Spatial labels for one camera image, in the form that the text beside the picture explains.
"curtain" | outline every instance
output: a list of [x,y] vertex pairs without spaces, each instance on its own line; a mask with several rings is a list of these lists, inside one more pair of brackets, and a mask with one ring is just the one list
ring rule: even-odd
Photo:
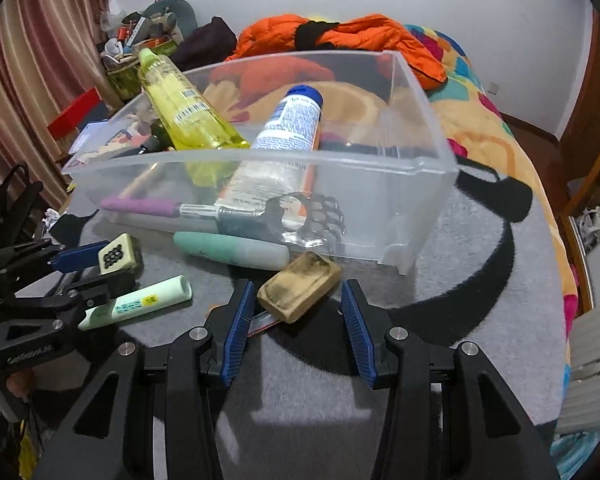
[[20,160],[59,208],[66,183],[55,163],[60,150],[46,126],[80,94],[96,87],[112,108],[96,44],[109,0],[4,0],[0,5],[0,180]]

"baseboard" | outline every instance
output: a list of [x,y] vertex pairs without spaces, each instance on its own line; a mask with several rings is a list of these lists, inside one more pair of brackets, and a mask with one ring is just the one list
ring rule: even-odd
[[537,126],[533,126],[532,124],[523,121],[522,119],[503,114],[502,112],[500,113],[500,115],[502,116],[502,120],[505,121],[507,124],[512,124],[512,126],[524,128],[526,131],[531,132],[537,135],[538,137],[542,137],[544,140],[548,140],[555,146],[560,145],[560,140],[558,140],[558,137],[550,134],[549,132],[544,131],[542,128],[538,128]]

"yellow sticker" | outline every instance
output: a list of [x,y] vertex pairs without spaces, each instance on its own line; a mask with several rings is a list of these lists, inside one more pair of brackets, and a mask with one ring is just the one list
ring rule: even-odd
[[155,303],[158,303],[158,296],[155,294],[142,298],[142,306],[151,306]]

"red striped curtain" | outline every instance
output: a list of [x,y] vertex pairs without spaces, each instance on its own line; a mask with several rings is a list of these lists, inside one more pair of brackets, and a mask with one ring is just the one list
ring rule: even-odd
[[95,45],[109,0],[4,0],[0,5],[0,179],[20,160],[43,197],[58,208],[66,184],[61,153],[46,126],[75,98],[96,87],[113,108]]

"blue tube cap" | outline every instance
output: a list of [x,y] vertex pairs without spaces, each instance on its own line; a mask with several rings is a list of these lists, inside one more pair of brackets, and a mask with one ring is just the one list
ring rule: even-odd
[[322,94],[318,92],[314,87],[309,85],[296,85],[289,89],[286,93],[285,97],[288,95],[304,95],[309,99],[313,99],[315,103],[322,108],[322,104],[324,103],[324,99],[322,98]]

